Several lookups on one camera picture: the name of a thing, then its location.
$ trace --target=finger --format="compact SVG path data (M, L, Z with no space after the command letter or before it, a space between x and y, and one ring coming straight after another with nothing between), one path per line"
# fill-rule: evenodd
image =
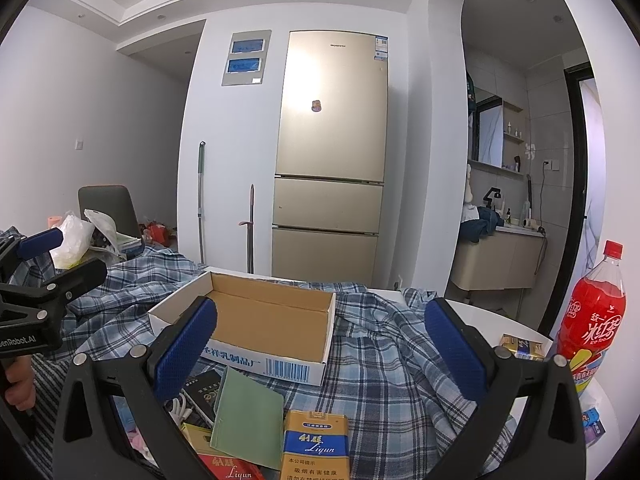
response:
M31 388L31 392L29 393L29 397L27 400L24 400L20 404L16 406L20 412L24 412L25 410L30 410L36 405L36 389Z
M29 398L31 390L33 390L33 377L14 384L6 391L4 398L12 406L17 406Z
M33 372L31 370L31 356L22 355L17 357L15 361L5 371L7 380L12 383L19 383L29 378L33 379Z

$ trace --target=blue gripper pad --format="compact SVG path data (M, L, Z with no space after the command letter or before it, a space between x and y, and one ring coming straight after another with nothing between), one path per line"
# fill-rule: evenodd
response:
M437 300L431 300L424 309L424 327L462 396L475 402L482 401L487 392L486 369Z
M154 372L154 395L160 402L175 399L198 361L218 324L216 304L209 298L199 298L198 306L183 329L160 357ZM191 307L183 316L189 314Z
M31 260L47 251L60 247L62 240L63 235L60 229L49 229L48 231L20 240L16 255L21 260Z

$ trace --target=refrigerator door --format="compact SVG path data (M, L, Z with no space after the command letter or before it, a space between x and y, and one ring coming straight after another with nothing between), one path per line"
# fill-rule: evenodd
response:
M272 273L303 282L371 285L377 236L273 229Z
M328 231L377 233L382 186L276 178L273 223Z
M276 173L384 181L388 63L376 37L292 32Z

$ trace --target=green notebook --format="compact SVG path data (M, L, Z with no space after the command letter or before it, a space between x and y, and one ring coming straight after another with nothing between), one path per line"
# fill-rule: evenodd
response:
M216 420L210 446L236 458L280 469L284 398L227 367L213 405Z

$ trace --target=plaid shirt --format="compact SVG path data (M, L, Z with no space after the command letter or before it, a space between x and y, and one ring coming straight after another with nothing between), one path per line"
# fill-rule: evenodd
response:
M37 286L53 272L47 254L23 264L12 282ZM133 345L149 345L154 335L147 311L201 272L180 254L145 248L136 259L110 267L102 286L69 304L63 346L33 357L37 432L26 452L47 477L52 476L56 412L71 357L79 351L96 360L120 357ZM336 292L334 339L322 385L249 375L281 393L286 410L348 417L351 479L424 478L476 406L460 395L425 332L424 305L434 294L407 289L404 306L354 283L300 286ZM200 359L192 373L224 367ZM514 429L510 419L483 472L498 466Z

